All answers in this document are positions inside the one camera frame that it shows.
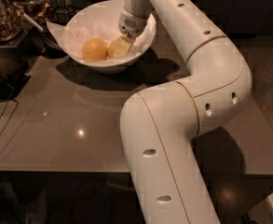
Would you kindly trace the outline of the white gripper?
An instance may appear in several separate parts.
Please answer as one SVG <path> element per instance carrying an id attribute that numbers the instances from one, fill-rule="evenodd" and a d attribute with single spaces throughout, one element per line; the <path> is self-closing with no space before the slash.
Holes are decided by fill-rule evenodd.
<path id="1" fill-rule="evenodd" d="M 125 7 L 122 8 L 119 16 L 118 28 L 123 35 L 113 41 L 112 55 L 114 58 L 124 56 L 129 52 L 135 42 L 134 38 L 143 33 L 148 19 L 148 9 L 142 10 L 139 14 L 136 14 L 135 12 L 128 11 Z"/>

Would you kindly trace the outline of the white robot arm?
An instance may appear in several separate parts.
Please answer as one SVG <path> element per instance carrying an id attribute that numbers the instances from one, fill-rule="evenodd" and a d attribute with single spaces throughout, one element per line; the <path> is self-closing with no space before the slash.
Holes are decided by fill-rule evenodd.
<path id="1" fill-rule="evenodd" d="M 251 96 L 237 47 L 190 0 L 125 0 L 122 32 L 138 36 L 156 12 L 189 75 L 133 94 L 121 139 L 146 224 L 220 224 L 193 153 L 195 137 L 233 119 Z"/>

